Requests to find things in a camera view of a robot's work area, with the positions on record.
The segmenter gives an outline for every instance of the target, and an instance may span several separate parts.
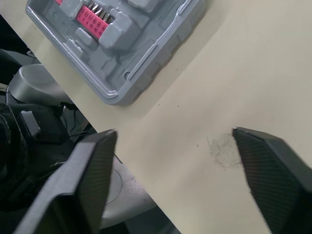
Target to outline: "gray plastic base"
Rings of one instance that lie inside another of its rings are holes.
[[[97,0],[114,21],[99,39],[77,20],[89,0],[28,0],[26,13],[107,104],[131,103],[192,32],[206,0]]]

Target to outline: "plastic tool case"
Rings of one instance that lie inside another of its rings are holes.
[[[28,0],[27,15],[107,104],[131,103],[203,16],[206,0]]]

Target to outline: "cream table surface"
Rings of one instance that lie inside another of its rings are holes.
[[[118,129],[117,155],[182,233],[270,233],[228,133],[279,136],[312,165],[312,1],[207,0],[194,33],[126,107],[101,102],[25,4],[0,0],[0,13],[98,132]]]

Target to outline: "black cable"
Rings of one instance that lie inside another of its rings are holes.
[[[70,130],[69,133],[72,133],[72,131],[76,128],[76,110],[74,110],[74,126],[73,128]]]
[[[83,131],[83,132],[78,133],[78,134],[73,134],[70,137],[76,137],[76,136],[80,136],[80,135],[86,135],[87,136],[87,135],[91,135],[94,133],[96,133],[96,131],[94,129],[89,129],[89,130]]]

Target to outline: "carbon fiber texture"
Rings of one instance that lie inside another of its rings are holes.
[[[234,130],[247,183],[263,217],[273,234],[311,233],[312,213],[310,198],[302,184],[284,162],[283,157],[300,161],[287,144],[274,136],[268,138],[249,134],[247,130]],[[278,147],[287,146],[289,154],[279,154]]]

